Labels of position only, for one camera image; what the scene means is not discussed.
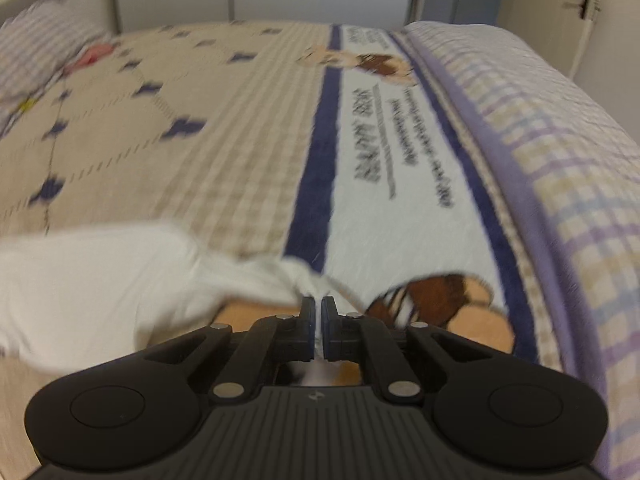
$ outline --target bedspread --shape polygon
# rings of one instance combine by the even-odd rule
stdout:
[[[214,250],[299,257],[388,324],[500,333],[562,369],[502,175],[432,71],[361,27],[123,36],[0,139],[0,234],[173,219]]]

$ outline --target metal rivet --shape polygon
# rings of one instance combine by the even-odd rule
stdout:
[[[220,383],[213,388],[213,394],[221,399],[235,399],[244,394],[244,386],[238,383]]]
[[[413,397],[420,393],[420,385],[413,381],[396,381],[388,386],[388,390],[396,397]]]

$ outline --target blue pattern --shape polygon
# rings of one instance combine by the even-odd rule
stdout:
[[[251,61],[257,56],[257,54],[250,54],[247,52],[236,52],[234,56],[227,61],[228,63],[235,63],[237,61]]]
[[[42,140],[49,139],[50,137],[55,139],[59,134],[66,130],[67,125],[67,121],[58,119],[51,129],[42,136]]]
[[[60,191],[62,191],[64,185],[64,180],[58,179],[55,175],[51,175],[47,180],[44,181],[40,190],[37,193],[31,195],[31,198],[29,199],[29,205],[33,205],[36,202],[51,202],[55,197],[58,196]]]
[[[189,137],[194,134],[197,134],[201,129],[204,128],[204,125],[207,121],[203,120],[190,120],[188,117],[181,117],[174,121],[171,128],[162,134],[161,139],[173,139],[177,136]]]
[[[133,94],[133,97],[137,97],[143,94],[157,94],[162,88],[162,83],[154,83],[153,81],[148,81],[144,83],[136,92]]]
[[[142,63],[141,59],[132,59],[131,61],[127,61],[120,69],[120,71],[122,72],[123,70],[133,70],[134,68],[138,68],[138,65],[140,63]]]
[[[63,90],[62,93],[55,99],[57,102],[65,101],[71,95],[71,90]]]

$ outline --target white cloth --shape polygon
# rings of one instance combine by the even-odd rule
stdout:
[[[238,261],[164,222],[9,238],[0,242],[0,352],[70,372],[143,349],[158,333],[204,326],[229,298],[319,304],[326,295],[340,312],[354,310],[299,260]]]

